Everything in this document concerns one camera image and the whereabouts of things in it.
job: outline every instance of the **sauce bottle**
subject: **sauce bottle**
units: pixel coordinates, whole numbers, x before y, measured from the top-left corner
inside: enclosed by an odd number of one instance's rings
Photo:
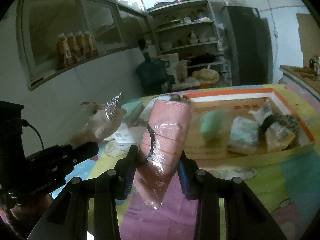
[[[72,59],[72,55],[68,45],[68,40],[65,37],[64,33],[59,34],[58,39],[59,39],[59,42],[57,44],[57,49],[58,49],[59,66],[62,68],[71,66],[72,64],[74,64],[74,61]]]
[[[70,52],[74,62],[79,62],[81,60],[82,55],[81,55],[78,43],[76,41],[76,37],[73,35],[73,33],[69,33],[67,35],[67,40],[68,40],[68,45],[69,45]]]
[[[86,48],[84,48],[85,58],[91,58],[92,57],[93,45],[92,45],[91,34],[88,31],[84,32],[84,40],[85,40],[85,43],[86,43]]]
[[[81,55],[85,56],[84,47],[86,47],[86,44],[85,44],[85,39],[84,39],[82,32],[76,33],[76,41],[77,41],[78,47],[80,49]]]

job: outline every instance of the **glass cabinet door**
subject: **glass cabinet door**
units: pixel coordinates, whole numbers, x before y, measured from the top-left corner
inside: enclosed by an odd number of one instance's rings
[[[84,9],[99,55],[125,46],[113,6],[84,0]]]
[[[59,34],[87,30],[80,0],[24,0],[22,33],[31,75],[59,69]]]

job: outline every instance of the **green sponge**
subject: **green sponge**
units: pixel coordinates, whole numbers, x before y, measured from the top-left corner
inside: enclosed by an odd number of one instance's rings
[[[210,141],[217,138],[219,135],[219,130],[221,129],[221,122],[224,113],[220,110],[213,110],[205,113],[200,118],[200,134],[204,141]]]

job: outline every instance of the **screw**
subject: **screw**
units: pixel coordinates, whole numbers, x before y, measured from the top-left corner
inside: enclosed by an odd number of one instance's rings
[[[236,184],[240,184],[242,182],[242,179],[240,177],[234,177],[233,182]]]
[[[198,170],[196,171],[196,174],[199,175],[199,176],[203,176],[203,175],[205,175],[205,173],[206,173],[206,171],[203,170],[203,169],[198,169]]]
[[[111,169],[111,170],[108,170],[107,171],[107,174],[108,174],[108,176],[113,176],[113,175],[115,175],[117,172],[116,172],[116,170],[114,170],[114,169]]]
[[[80,178],[79,177],[74,177],[72,180],[71,180],[71,183],[72,184],[78,184],[80,182]]]

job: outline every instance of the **cable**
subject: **cable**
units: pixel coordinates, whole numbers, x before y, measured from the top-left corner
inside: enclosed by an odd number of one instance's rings
[[[270,13],[271,13],[271,19],[272,19],[272,23],[273,23],[273,35],[276,37],[276,54],[275,54],[275,58],[273,60],[273,65],[272,65],[272,76],[273,76],[273,70],[275,69],[275,65],[276,65],[276,61],[278,59],[278,35],[275,35],[276,32],[276,22],[275,19],[273,17],[273,12],[272,12],[272,8],[271,8],[271,3],[270,0],[267,0],[268,4],[269,4],[269,9],[270,9]]]
[[[40,136],[40,133],[37,131],[37,129],[34,128],[31,124],[29,124],[27,120],[22,119],[21,121],[22,121],[22,126],[23,126],[23,127],[28,127],[28,126],[29,126],[31,129],[33,129],[33,130],[36,132],[36,134],[38,135],[38,137],[39,137],[39,139],[40,139],[41,147],[42,147],[42,149],[44,150],[43,141],[42,141],[42,138],[41,138],[41,136]]]

